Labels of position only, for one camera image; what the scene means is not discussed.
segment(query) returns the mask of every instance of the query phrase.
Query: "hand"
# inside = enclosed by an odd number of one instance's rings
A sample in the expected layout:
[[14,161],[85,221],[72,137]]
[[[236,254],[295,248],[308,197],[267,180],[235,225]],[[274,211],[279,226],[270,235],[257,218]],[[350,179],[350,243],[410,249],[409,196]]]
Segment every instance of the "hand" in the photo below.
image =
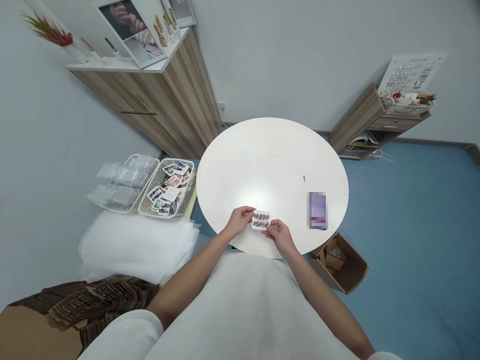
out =
[[146,30],[145,24],[140,21],[134,14],[130,14],[130,31],[132,34],[138,34]]
[[132,23],[127,8],[121,2],[110,5],[110,14],[120,25],[130,26]]
[[234,209],[223,231],[232,239],[241,234],[247,225],[252,222],[254,210],[257,209],[250,206],[242,206]]
[[280,220],[270,221],[270,225],[266,226],[266,231],[262,230],[261,233],[273,240],[282,258],[288,259],[295,254],[300,254],[292,240],[289,227]]

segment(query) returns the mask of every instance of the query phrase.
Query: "open cardboard box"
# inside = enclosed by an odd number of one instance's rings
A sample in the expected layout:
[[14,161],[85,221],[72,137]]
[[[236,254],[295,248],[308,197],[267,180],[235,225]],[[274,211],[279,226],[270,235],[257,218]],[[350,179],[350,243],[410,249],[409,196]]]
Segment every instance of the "open cardboard box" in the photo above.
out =
[[[327,267],[326,255],[335,247],[342,252],[343,265],[340,271]],[[325,282],[332,289],[347,295],[357,288],[370,269],[365,259],[338,232],[322,246],[312,250],[310,254],[315,256],[310,263],[318,270]]]

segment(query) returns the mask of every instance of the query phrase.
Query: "wooden drawer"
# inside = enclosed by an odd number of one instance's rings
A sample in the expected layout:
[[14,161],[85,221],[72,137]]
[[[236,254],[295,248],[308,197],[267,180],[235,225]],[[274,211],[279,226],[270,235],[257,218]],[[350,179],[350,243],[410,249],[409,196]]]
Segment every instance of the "wooden drawer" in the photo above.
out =
[[413,128],[418,123],[419,121],[415,120],[389,119],[380,117],[377,121],[370,125],[368,129],[403,133],[404,131]]

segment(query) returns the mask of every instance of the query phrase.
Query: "white shelf top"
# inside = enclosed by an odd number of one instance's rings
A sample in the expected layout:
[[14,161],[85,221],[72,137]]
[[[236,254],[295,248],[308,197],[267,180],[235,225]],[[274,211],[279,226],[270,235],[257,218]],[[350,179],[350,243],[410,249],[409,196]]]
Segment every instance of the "white shelf top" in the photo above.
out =
[[190,31],[190,26],[180,29],[180,41],[174,44],[174,46],[168,46],[165,51],[168,57],[156,62],[146,68],[139,68],[135,61],[131,57],[126,57],[125,62],[119,61],[116,57],[111,57],[112,64],[110,66],[103,65],[98,61],[90,61],[86,64],[70,64],[66,68],[69,70],[85,70],[85,71],[105,71],[105,72],[126,72],[126,73],[163,73],[167,68],[170,60],[175,55],[175,52],[180,47],[185,37]]

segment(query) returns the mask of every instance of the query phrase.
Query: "wooden cabinet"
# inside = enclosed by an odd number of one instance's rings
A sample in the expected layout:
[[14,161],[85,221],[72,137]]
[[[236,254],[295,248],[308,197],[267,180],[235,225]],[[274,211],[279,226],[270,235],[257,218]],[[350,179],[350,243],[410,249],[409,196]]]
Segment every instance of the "wooden cabinet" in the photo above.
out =
[[[374,85],[370,85],[335,126],[328,141],[341,158],[365,159],[375,150],[429,116],[429,111],[418,116],[385,114],[385,108],[377,89]],[[353,142],[365,130],[369,130],[379,144]],[[347,147],[354,147],[354,151],[348,150]]]
[[200,159],[220,134],[221,118],[191,29],[175,50],[159,71],[69,69],[167,154]]

